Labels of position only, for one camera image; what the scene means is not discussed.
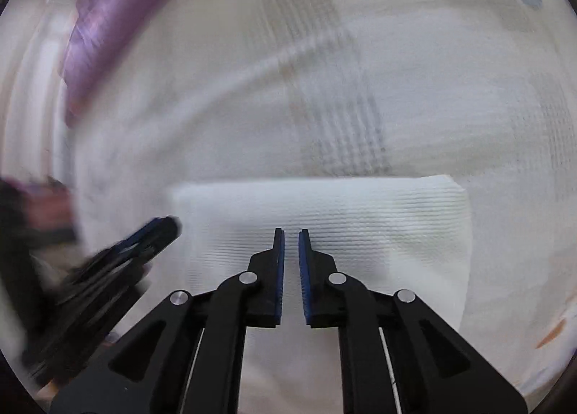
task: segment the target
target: orange stain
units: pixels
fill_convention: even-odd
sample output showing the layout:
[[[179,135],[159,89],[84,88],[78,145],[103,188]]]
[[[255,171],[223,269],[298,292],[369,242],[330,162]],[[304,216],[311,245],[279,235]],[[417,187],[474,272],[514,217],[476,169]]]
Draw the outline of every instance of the orange stain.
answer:
[[[558,323],[558,325],[555,326],[555,328],[553,328],[551,330],[551,332],[547,336],[545,336],[539,344],[537,344],[536,349],[540,349],[544,345],[549,344],[549,342],[553,341],[553,339],[555,339],[559,334],[561,334],[563,332],[563,328],[565,328],[566,324],[567,324],[567,320],[565,320],[565,318],[563,318]]]

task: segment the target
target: folded white towel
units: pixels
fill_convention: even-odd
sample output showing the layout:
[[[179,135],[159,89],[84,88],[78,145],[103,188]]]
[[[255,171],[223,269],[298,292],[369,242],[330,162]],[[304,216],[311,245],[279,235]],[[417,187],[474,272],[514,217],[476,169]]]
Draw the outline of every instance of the folded white towel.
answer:
[[[183,233],[167,252],[192,293],[215,289],[245,270],[252,254],[272,246],[275,227],[285,230],[282,324],[247,333],[243,411],[341,409],[336,332],[305,326],[297,251],[302,228],[342,272],[381,292],[413,289],[459,327],[471,219],[465,190],[448,176],[184,184],[172,201]]]

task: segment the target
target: silver screw head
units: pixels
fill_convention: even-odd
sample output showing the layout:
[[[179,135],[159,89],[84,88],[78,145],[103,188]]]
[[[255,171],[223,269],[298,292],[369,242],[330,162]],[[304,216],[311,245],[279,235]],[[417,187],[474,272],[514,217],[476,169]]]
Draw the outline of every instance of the silver screw head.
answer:
[[[186,292],[182,292],[181,290],[173,292],[172,295],[170,296],[170,303],[172,305],[182,305],[187,300],[188,300],[188,294]]]
[[[411,303],[415,300],[415,293],[412,290],[401,289],[397,292],[397,297],[403,303]]]
[[[256,282],[256,279],[258,279],[259,276],[257,276],[255,273],[252,273],[250,271],[247,271],[246,273],[242,273],[240,276],[238,276],[238,280],[240,282],[242,282],[243,284],[252,284],[253,282]]]
[[[345,276],[343,273],[332,273],[328,277],[328,281],[335,285],[344,284],[347,281],[347,276]]]

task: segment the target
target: white sheet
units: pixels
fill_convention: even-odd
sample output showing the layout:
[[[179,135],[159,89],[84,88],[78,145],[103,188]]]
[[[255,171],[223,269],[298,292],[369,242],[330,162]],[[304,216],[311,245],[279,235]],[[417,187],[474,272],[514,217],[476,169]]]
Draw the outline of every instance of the white sheet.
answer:
[[[528,395],[577,339],[540,344],[577,303],[576,30],[566,0],[171,0],[75,133],[88,248],[182,182],[451,175],[460,332]]]

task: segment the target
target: purple cloth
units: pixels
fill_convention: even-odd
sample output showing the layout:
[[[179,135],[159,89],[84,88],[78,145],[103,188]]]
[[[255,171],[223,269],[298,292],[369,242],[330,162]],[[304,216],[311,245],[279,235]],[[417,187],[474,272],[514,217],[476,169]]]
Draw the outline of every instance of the purple cloth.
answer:
[[[62,65],[66,122],[84,111],[90,95],[122,51],[165,0],[78,0],[78,21]]]

